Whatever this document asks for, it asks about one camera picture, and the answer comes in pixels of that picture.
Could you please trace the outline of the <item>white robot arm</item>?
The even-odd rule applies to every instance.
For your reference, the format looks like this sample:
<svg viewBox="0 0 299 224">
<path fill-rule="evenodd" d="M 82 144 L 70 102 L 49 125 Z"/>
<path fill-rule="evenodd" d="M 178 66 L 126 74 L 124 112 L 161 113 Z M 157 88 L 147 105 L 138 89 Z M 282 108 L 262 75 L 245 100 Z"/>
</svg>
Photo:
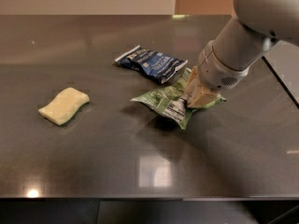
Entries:
<svg viewBox="0 0 299 224">
<path fill-rule="evenodd" d="M 234 16 L 201 51 L 185 88 L 200 108 L 234 88 L 279 41 L 299 44 L 299 0 L 234 0 Z"/>
</svg>

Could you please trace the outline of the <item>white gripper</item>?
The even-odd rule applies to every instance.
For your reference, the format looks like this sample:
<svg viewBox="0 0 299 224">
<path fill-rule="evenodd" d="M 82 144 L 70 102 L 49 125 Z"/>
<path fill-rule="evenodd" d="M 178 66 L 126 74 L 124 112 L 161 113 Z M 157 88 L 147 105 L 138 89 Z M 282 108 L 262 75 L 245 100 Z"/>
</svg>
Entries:
<svg viewBox="0 0 299 224">
<path fill-rule="evenodd" d="M 233 89 L 248 73 L 248 68 L 236 71 L 222 63 L 213 50 L 213 40 L 209 41 L 187 81 L 184 90 L 188 96 L 187 107 L 199 108 L 216 101 L 221 94 L 214 90 Z"/>
</svg>

